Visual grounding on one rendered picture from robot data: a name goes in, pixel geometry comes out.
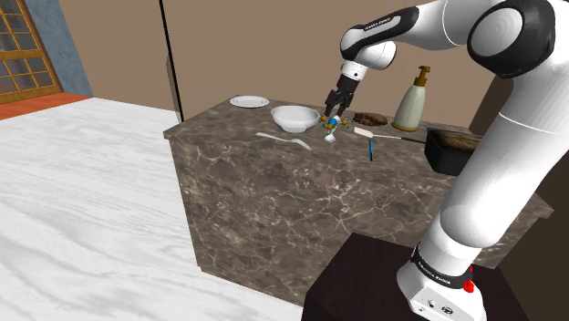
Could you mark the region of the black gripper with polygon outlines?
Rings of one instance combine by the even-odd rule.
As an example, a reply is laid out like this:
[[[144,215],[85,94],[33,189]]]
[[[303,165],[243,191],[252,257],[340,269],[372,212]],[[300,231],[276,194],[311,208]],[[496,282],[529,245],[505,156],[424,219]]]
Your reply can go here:
[[[342,118],[344,111],[350,107],[358,84],[357,80],[341,75],[336,83],[336,90],[331,90],[327,96],[324,116],[328,118],[334,106],[338,105],[336,115]]]

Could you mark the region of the colourful small toy figure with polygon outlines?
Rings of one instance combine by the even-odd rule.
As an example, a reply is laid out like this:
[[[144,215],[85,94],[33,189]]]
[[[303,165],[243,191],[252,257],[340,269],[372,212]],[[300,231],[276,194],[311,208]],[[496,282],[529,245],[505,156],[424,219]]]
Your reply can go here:
[[[327,118],[322,116],[319,119],[319,123],[322,124],[324,128],[326,128],[326,135],[325,141],[329,143],[333,143],[336,141],[336,137],[334,136],[334,132],[336,131],[338,126],[345,126],[348,127],[348,123],[350,122],[350,118],[340,118],[339,116],[334,116],[333,118]]]

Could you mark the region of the white bowl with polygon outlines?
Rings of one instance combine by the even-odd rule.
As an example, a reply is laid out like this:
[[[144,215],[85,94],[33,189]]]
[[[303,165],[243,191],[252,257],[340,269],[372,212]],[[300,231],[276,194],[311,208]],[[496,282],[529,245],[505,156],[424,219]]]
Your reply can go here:
[[[319,113],[308,107],[285,105],[273,108],[271,115],[274,122],[289,133],[302,133],[312,128],[319,121]]]

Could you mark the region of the cream soap dispenser brown pump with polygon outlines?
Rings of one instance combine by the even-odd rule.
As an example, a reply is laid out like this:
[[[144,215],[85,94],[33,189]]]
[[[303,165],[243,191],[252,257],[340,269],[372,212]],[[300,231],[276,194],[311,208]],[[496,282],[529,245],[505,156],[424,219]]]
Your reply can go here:
[[[398,130],[417,131],[426,100],[427,74],[429,66],[419,66],[419,75],[403,96],[391,125]]]

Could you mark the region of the white plate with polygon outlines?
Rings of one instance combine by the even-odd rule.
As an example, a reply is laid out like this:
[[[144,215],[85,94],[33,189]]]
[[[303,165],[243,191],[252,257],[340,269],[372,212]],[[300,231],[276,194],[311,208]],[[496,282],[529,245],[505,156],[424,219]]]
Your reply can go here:
[[[267,106],[270,103],[270,100],[264,97],[245,95],[233,97],[229,102],[235,107],[257,109]]]

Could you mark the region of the black pan with brown food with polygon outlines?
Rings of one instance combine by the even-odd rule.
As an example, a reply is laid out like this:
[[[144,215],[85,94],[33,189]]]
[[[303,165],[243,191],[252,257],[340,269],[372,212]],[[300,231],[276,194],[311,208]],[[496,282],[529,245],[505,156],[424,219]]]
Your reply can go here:
[[[481,139],[471,133],[428,128],[424,153],[435,172],[458,176]]]

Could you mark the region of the dark robot stand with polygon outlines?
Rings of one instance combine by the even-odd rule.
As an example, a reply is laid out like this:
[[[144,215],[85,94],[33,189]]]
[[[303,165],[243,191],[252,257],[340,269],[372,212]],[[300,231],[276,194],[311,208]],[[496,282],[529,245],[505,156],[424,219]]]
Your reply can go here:
[[[301,321],[428,321],[398,289],[409,247],[352,233],[305,296]],[[500,269],[473,266],[487,321],[530,321]]]

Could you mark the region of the wooden framed window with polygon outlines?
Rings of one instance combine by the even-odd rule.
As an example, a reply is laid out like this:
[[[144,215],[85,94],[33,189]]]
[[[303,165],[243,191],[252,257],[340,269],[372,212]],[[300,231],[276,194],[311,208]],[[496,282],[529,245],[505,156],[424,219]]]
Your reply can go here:
[[[0,0],[0,104],[61,93],[24,0]]]

